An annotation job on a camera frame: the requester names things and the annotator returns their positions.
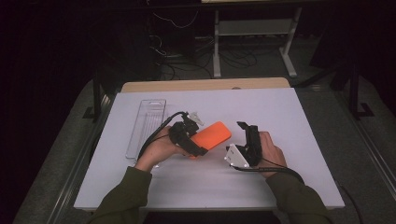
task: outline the white table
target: white table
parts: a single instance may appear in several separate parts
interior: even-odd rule
[[[149,210],[268,210],[276,200],[264,179],[235,171],[223,159],[231,143],[244,145],[245,132],[237,121],[258,125],[271,133],[284,150],[288,166],[315,189],[326,207],[344,207],[332,175],[292,88],[216,91],[152,91],[117,95],[102,137],[84,178],[75,207],[95,210],[120,183],[138,106],[145,99],[166,99],[169,115],[197,111],[205,127],[222,121],[233,136],[195,160],[173,156],[153,170]]]

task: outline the left hand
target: left hand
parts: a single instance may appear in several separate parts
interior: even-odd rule
[[[187,153],[181,147],[178,147],[171,142],[171,139],[168,135],[169,129],[170,127],[167,126],[163,128],[157,134],[157,136],[155,136],[154,139],[157,140],[154,140],[154,142],[148,145],[146,151],[137,161],[134,168],[150,172],[155,165],[157,165],[161,161],[165,161],[174,154],[183,154],[186,156],[189,155],[189,153]]]

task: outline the hand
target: hand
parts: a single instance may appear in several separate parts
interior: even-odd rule
[[[157,136],[155,136],[154,139],[156,140],[148,145],[145,152],[137,161],[134,168],[150,172],[155,165],[157,165],[161,161],[165,161],[174,154],[189,155],[181,147],[178,147],[171,142],[171,139],[168,135],[169,128],[169,126],[163,128],[157,134]]]
[[[282,149],[274,145],[271,135],[268,132],[260,132],[260,142],[262,143],[262,157],[265,160],[261,160],[257,165],[258,167],[287,167]],[[276,172],[262,172],[261,174],[265,178],[268,178],[275,173]]]

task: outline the wrist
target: wrist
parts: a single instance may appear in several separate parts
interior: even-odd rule
[[[145,160],[144,157],[140,158],[134,165],[134,168],[141,170],[141,171],[149,172],[149,173],[151,172],[153,167],[154,167],[154,165],[152,164],[152,162]]]
[[[260,174],[264,177],[264,178],[269,178],[271,175],[276,174],[277,172],[261,172]]]

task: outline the finger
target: finger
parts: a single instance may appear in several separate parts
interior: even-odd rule
[[[288,166],[288,164],[286,163],[286,158],[283,155],[283,150],[280,147],[275,146],[276,150],[277,150],[277,155],[280,159],[279,164],[283,165],[283,166]]]
[[[170,126],[164,127],[157,135],[166,135],[169,133]]]
[[[271,135],[268,132],[260,132],[260,140],[264,149],[272,149],[274,147]]]
[[[175,145],[175,148],[176,148],[177,154],[182,154],[183,156],[190,156],[190,153],[188,153],[182,147],[179,147],[179,146]]]

